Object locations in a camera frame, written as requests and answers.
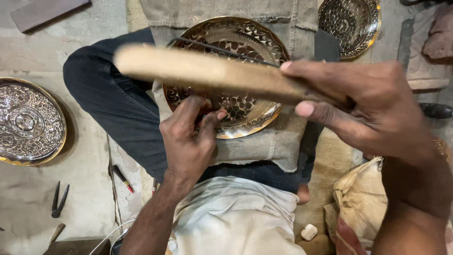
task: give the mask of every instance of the bare foot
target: bare foot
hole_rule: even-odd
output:
[[[299,197],[299,203],[297,203],[299,206],[305,205],[309,201],[310,191],[308,190],[308,184],[306,184],[306,183],[299,184],[299,189],[297,190],[297,196]]]

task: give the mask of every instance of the wooden handle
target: wooden handle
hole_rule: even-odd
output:
[[[328,102],[346,111],[354,106],[347,95],[310,87],[301,79],[282,75],[277,68],[191,51],[128,45],[115,52],[113,62],[123,75],[145,81],[159,79],[198,93],[239,94],[291,105],[303,100]]]
[[[58,238],[58,236],[61,234],[61,231],[63,231],[64,227],[66,227],[65,224],[60,223],[57,228],[55,229],[55,232],[53,233],[52,238],[50,239],[49,245],[51,245],[55,240]]]

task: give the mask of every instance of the leg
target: leg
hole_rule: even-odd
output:
[[[106,39],[75,51],[63,67],[71,95],[100,126],[159,182],[167,168],[159,131],[159,109],[143,82],[121,75],[113,52],[124,43],[154,44],[149,28]]]

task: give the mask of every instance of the red-handled tool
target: red-handled tool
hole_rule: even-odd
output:
[[[120,171],[118,166],[117,165],[113,165],[113,166],[110,167],[110,169],[112,170],[112,172],[114,172],[120,178],[120,180],[124,183],[124,185],[126,185],[127,189],[131,193],[134,193],[134,190],[132,189],[132,187],[130,186],[129,182],[126,180],[126,178],[124,177],[123,173]]]

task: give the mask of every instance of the engraved brass plate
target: engraved brass plate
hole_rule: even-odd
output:
[[[234,53],[281,65],[289,60],[289,54],[277,36],[261,24],[239,17],[217,17],[205,20],[186,30],[181,37],[210,44]],[[203,46],[176,41],[176,48],[196,50],[218,57],[223,52]],[[249,61],[228,57],[231,61]],[[189,96],[190,88],[177,88],[163,84],[165,97],[174,111]],[[283,104],[250,97],[221,94],[217,96],[220,107],[228,115],[220,122],[217,138],[238,138],[253,134],[271,123],[283,108]]]
[[[57,102],[25,80],[0,78],[0,160],[30,166],[56,156],[66,140]]]
[[[339,41],[341,59],[363,54],[375,41],[381,26],[377,0],[324,0],[318,14],[319,29]]]

